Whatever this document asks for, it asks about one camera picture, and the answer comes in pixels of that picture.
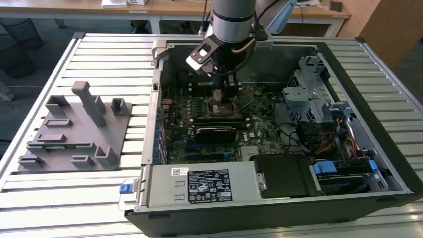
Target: table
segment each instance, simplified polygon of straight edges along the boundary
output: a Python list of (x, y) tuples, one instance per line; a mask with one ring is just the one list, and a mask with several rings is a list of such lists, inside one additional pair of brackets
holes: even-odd
[[(129, 4), (116, 9), (101, 9), (100, 3), (101, 0), (1, 0), (0, 17), (148, 20), (152, 33), (160, 34), (161, 20), (200, 21), (204, 9), (201, 1), (189, 0), (149, 0), (146, 5)], [(345, 9), (334, 12), (312, 6), (302, 7), (302, 15), (300, 9), (294, 9), (288, 23), (328, 24), (325, 37), (336, 37), (349, 17)]]
[[(148, 117), (149, 87), (154, 74), (150, 47), (156, 39), (198, 40), (189, 35), (85, 34), (72, 39), (33, 104), (7, 151), (0, 161), (0, 233), (1, 238), (118, 237), (146, 238), (125, 220), (118, 204), (118, 185), (140, 175), (141, 145)], [(276, 37), (289, 41), (324, 41), (333, 51), (364, 99), (393, 141), (423, 179), (423, 108), (365, 43), (346, 38)], [(25, 153), (48, 110), (49, 95), (64, 94), (69, 102), (74, 81), (90, 84), (89, 92), (102, 102), (122, 97), (133, 103), (118, 170), (101, 172), (32, 173), (17, 171), (18, 156)], [(333, 85), (340, 99), (340, 87)], [(124, 201), (134, 203), (134, 194)], [(316, 224), (200, 235), (230, 237), (421, 237), (420, 202), (380, 210), (353, 222)]]

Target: chair leg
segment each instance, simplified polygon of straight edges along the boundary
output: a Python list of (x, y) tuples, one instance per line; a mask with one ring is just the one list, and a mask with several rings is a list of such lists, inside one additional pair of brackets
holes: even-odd
[(64, 28), (65, 27), (65, 20), (64, 19), (54, 19), (57, 27)]
[(14, 98), (14, 95), (9, 91), (9, 89), (5, 87), (5, 85), (0, 82), (0, 98), (5, 101), (11, 101)]

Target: wastebasket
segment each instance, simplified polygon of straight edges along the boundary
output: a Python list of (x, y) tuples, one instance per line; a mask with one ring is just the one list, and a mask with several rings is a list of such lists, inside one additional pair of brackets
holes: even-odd
[(10, 78), (20, 78), (34, 71), (26, 50), (9, 34), (0, 34), (0, 69)]
[(30, 19), (1, 18), (0, 24), (25, 49), (34, 49), (42, 44)]

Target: aluminum extrusion table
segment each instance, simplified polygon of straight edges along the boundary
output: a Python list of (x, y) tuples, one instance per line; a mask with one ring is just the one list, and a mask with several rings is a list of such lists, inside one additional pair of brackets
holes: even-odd
[[(189, 35), (85, 34), (72, 39), (13, 142), (0, 162), (0, 237), (141, 238), (120, 211), (118, 185), (140, 175), (148, 94), (153, 77), (150, 47), (156, 39), (197, 40)], [(423, 178), (423, 108), (365, 43), (353, 39), (278, 38), (325, 41), (393, 141)], [(17, 159), (48, 110), (49, 95), (72, 96), (74, 81), (88, 81), (102, 102), (122, 97), (134, 106), (118, 170), (33, 173), (17, 171)], [(340, 88), (333, 86), (342, 99)], [(136, 195), (122, 196), (133, 205)], [(353, 222), (228, 232), (189, 237), (423, 237), (423, 201), (374, 212)]]

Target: barcode sticker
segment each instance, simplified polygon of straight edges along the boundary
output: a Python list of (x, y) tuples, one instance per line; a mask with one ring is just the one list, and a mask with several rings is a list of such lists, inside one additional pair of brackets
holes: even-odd
[(172, 168), (172, 175), (186, 175), (188, 167)]
[(146, 11), (129, 11), (129, 13), (146, 14)]

